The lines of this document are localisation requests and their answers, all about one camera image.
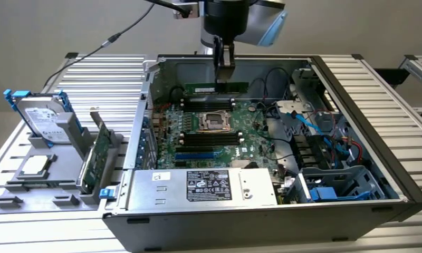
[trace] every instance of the blue tab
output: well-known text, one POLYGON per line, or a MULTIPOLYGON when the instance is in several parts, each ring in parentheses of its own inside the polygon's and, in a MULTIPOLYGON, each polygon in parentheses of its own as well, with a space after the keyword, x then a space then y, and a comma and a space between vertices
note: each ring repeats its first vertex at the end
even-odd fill
POLYGON ((335 201, 338 196, 333 187, 315 187, 310 190, 314 201, 335 201))
POLYGON ((12 90, 10 90, 10 89, 6 89, 6 90, 4 91, 4 93, 2 93, 2 95, 6 97, 6 96, 10 95, 10 93, 12 93, 12 90))
POLYGON ((111 189, 101 189, 99 193, 99 198, 100 199, 113 199, 113 190, 111 189))
POLYGON ((12 96, 14 98, 27 98, 31 95, 31 91, 14 91, 12 96))

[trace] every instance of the power supply label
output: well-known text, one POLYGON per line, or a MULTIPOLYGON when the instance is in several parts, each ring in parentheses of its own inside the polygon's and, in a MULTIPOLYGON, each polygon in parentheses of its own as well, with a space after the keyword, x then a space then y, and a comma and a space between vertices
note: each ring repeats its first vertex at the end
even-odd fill
POLYGON ((228 171, 188 171, 187 199, 191 202, 231 200, 228 171))

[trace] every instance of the warning label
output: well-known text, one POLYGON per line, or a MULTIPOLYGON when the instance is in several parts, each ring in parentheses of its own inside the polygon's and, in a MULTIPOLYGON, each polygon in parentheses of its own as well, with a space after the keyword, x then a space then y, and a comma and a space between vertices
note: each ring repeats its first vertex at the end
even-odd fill
POLYGON ((25 108, 33 126, 44 139, 57 143, 69 142, 64 129, 56 125, 56 112, 45 108, 25 108))
POLYGON ((191 202, 231 200, 228 171, 188 171, 187 199, 191 202))

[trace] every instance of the green circuit board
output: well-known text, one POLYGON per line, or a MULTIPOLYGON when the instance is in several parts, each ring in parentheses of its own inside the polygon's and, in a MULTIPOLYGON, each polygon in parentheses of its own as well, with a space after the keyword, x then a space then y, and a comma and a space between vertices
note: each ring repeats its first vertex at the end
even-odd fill
MULTIPOLYGON (((175 148, 182 147, 179 144, 182 131, 184 133, 196 133, 200 130, 198 117, 200 112, 183 112, 175 105, 167 108, 164 111, 166 121, 163 122, 163 128, 167 129, 170 127, 170 133, 166 134, 167 138, 157 139, 157 169, 226 168, 231 167, 232 161, 244 160, 246 162, 256 162, 260 168, 274 170, 276 168, 276 162, 268 160, 259 151, 259 146, 262 146, 263 151, 266 151, 271 142, 262 138, 255 132, 252 122, 259 111, 250 112, 247 110, 250 105, 250 102, 238 102, 234 111, 227 112, 230 115, 228 123, 231 132, 240 131, 244 141, 240 145, 212 146, 214 158, 203 160, 175 160, 175 148), (176 161, 184 161, 186 167, 176 167, 176 161)), ((268 136, 267 132, 259 130, 259 133, 268 136)))
POLYGON ((84 192, 91 192, 93 187, 100 184, 103 171, 107 166, 109 145, 109 130, 104 124, 100 124, 95 145, 88 153, 88 158, 80 171, 80 178, 76 182, 84 192))

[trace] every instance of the blue drive bracket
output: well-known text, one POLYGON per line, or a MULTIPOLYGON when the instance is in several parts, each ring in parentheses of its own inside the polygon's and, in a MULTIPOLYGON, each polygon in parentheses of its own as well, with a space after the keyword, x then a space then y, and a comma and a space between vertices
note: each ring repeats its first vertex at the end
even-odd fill
MULTIPOLYGON (((21 114, 21 111, 18 110, 17 108, 17 105, 14 103, 14 98, 13 98, 13 95, 10 95, 12 93, 12 90, 10 89, 6 89, 2 93, 2 95, 5 96, 5 100, 8 101, 9 105, 10 105, 10 108, 13 109, 13 111, 16 111, 23 119, 23 121, 25 122, 31 132, 33 133, 33 137, 37 136, 35 130, 32 129, 25 117, 23 116, 21 114)), ((14 94, 17 93, 17 97, 16 98, 27 98, 29 95, 31 95, 31 91, 16 91, 14 94)))
MULTIPOLYGON (((4 94, 5 100, 8 101, 8 103, 10 105, 10 108, 20 114, 20 117, 23 118, 28 128, 31 129, 32 137, 39 137, 39 136, 36 134, 36 131, 31 127, 29 122, 27 121, 21 111, 18 110, 18 107, 17 107, 17 104, 16 104, 16 101, 18 101, 18 99, 28 98, 29 96, 53 96, 53 97, 59 97, 61 102, 63 102, 63 107, 64 107, 65 112, 75 113, 73 108, 72 108, 72 104, 71 104, 71 101, 69 101, 69 98, 68 98, 68 95, 67 95, 65 92, 63 92, 63 90, 57 94, 33 94, 31 91, 27 91, 27 90, 24 90, 24 91, 14 91, 12 93, 12 90, 6 89, 2 94, 4 94)), ((77 128, 80 130, 80 133, 83 133, 84 132, 84 128, 81 127, 79 119, 76 119, 76 125, 77 125, 77 128)), ((51 141, 45 140, 45 142, 47 142, 47 145, 49 147, 53 146, 53 143, 51 141)))

